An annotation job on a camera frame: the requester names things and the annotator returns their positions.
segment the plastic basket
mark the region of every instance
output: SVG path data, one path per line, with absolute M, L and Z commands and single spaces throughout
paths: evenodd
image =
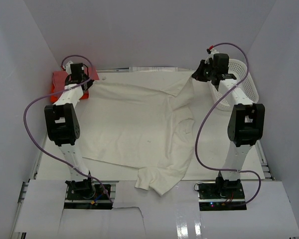
M 246 75 L 247 66 L 244 62 L 236 60 L 236 59 L 229 59 L 229 70 L 228 73 L 234 74 L 237 78 L 237 82 L 242 80 L 243 77 Z M 214 102 L 218 101 L 223 95 L 219 93 L 216 88 L 210 83 L 209 87 L 212 91 L 212 96 Z M 243 83 L 239 85 L 239 87 L 243 90 L 243 92 L 251 99 L 253 102 L 257 103 L 259 100 L 259 95 L 256 90 L 256 86 L 254 84 L 253 78 L 250 74 Z M 218 105 L 217 108 L 221 111 L 231 111 L 233 106 L 230 106 L 227 100 L 223 99 Z

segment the white cloth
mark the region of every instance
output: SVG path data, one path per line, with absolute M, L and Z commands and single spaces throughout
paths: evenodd
M 81 118 L 85 158 L 138 168 L 136 187 L 160 195 L 185 175 L 193 153 L 192 79 L 164 90 L 97 82 Z

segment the gray wall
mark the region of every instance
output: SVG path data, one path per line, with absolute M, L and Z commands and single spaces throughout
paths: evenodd
M 276 2 L 248 56 L 266 106 L 264 152 L 299 226 L 299 1 Z
M 57 63 L 22 0 L 0 0 L 0 239 L 9 237 L 22 182 L 38 150 L 22 123 L 26 105 L 51 84 Z M 34 136 L 45 135 L 43 105 L 29 114 Z
M 223 41 L 248 51 L 275 0 L 24 0 L 55 58 L 82 54 L 98 69 L 195 69 Z M 234 58 L 241 55 L 233 48 Z

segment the cloth fold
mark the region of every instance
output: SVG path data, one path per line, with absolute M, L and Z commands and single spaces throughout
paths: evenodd
M 164 90 L 97 82 L 80 118 L 83 157 L 138 168 L 136 187 L 163 195 L 193 154 L 192 79 Z

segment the blue wire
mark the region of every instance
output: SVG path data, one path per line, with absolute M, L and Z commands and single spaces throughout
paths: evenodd
M 96 202 L 97 200 L 99 200 L 101 197 L 102 197 L 102 194 L 99 195 L 99 196 L 94 200 L 94 202 Z

